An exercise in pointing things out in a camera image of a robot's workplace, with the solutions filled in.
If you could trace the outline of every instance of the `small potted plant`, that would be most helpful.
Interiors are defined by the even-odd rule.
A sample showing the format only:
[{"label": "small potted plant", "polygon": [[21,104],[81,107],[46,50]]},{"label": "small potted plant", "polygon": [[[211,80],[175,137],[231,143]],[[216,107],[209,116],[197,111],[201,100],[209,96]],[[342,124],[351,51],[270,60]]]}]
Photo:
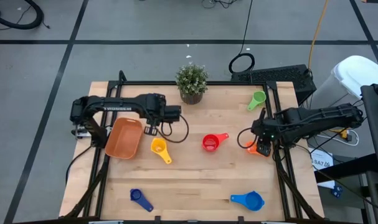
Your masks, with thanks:
[{"label": "small potted plant", "polygon": [[204,66],[185,65],[176,75],[177,88],[181,92],[183,102],[194,105],[201,101],[206,92],[208,73]]}]

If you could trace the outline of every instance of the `red measuring cup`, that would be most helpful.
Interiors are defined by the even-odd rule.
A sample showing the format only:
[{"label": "red measuring cup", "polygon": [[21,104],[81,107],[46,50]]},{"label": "red measuring cup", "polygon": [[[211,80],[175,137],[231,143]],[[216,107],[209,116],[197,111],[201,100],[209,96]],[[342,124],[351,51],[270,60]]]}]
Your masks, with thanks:
[{"label": "red measuring cup", "polygon": [[208,152],[214,152],[218,149],[222,141],[227,139],[229,135],[223,134],[207,134],[202,139],[202,147]]}]

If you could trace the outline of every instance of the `green leaves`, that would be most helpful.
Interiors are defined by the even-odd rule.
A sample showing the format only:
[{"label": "green leaves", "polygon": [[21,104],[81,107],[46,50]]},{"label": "green leaves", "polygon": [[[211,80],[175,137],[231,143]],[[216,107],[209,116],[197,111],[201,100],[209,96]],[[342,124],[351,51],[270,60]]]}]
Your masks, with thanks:
[{"label": "green leaves", "polygon": [[208,72],[205,66],[184,65],[176,75],[177,87],[187,95],[205,93],[207,88]]}]

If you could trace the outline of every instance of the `wooden table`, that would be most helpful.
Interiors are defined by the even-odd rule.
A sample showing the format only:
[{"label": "wooden table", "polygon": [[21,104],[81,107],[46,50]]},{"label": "wooden table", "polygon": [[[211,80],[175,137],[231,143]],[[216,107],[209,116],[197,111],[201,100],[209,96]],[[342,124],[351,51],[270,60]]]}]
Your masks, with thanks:
[{"label": "wooden table", "polygon": [[[105,96],[106,86],[107,82],[93,82],[89,95]],[[236,142],[238,132],[250,127],[252,121],[259,117],[261,107],[253,111],[246,109],[252,93],[257,90],[262,90],[262,87],[209,86],[199,104],[186,105],[181,101],[176,86],[123,86],[123,97],[161,93],[166,95],[168,105],[181,105],[190,134],[183,143],[168,143],[172,158],[170,165],[150,151],[153,137],[147,135],[142,135],[134,159],[111,158],[101,219],[154,220],[155,215],[160,215],[162,220],[235,221],[238,216],[244,216],[246,221],[284,220],[278,176],[272,157],[249,154],[239,148]],[[282,109],[297,107],[292,83],[278,83],[278,94]],[[271,91],[270,98],[274,111]],[[98,113],[95,119],[100,122],[101,116]],[[138,119],[136,113],[118,113],[118,117]],[[171,139],[181,139],[186,133],[182,121],[174,123],[172,128]],[[202,138],[208,133],[228,133],[230,137],[218,151],[209,153],[201,148]],[[252,139],[253,135],[248,131],[242,135],[240,142],[245,144]],[[79,140],[74,156],[87,148],[89,142],[89,138]],[[299,144],[307,147],[305,140]],[[86,191],[94,151],[86,153],[72,166],[60,215],[68,213]],[[314,210],[324,216],[309,154],[296,147],[291,149],[291,158],[298,190]],[[130,201],[132,188],[143,191],[154,206],[152,212]],[[253,190],[265,201],[259,212],[251,212],[229,200],[230,194],[245,194]],[[292,194],[288,188],[287,195],[291,216],[294,217]],[[93,194],[91,215],[94,214],[96,199],[97,190]]]}]

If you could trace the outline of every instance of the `yellow cable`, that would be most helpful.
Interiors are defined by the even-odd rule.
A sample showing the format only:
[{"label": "yellow cable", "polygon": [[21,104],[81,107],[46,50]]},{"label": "yellow cable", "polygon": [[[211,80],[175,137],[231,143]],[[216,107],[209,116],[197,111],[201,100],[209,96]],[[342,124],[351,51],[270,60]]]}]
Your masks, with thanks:
[{"label": "yellow cable", "polygon": [[311,44],[311,51],[309,52],[308,69],[311,68],[314,42],[316,41],[316,38],[318,37],[321,21],[323,20],[324,14],[326,13],[328,1],[329,0],[326,0],[326,2],[324,3],[323,11],[321,12],[321,16],[320,16],[320,19],[319,19],[319,22],[318,22],[318,26],[316,28],[316,32],[314,33],[314,37],[313,37],[312,44]]}]

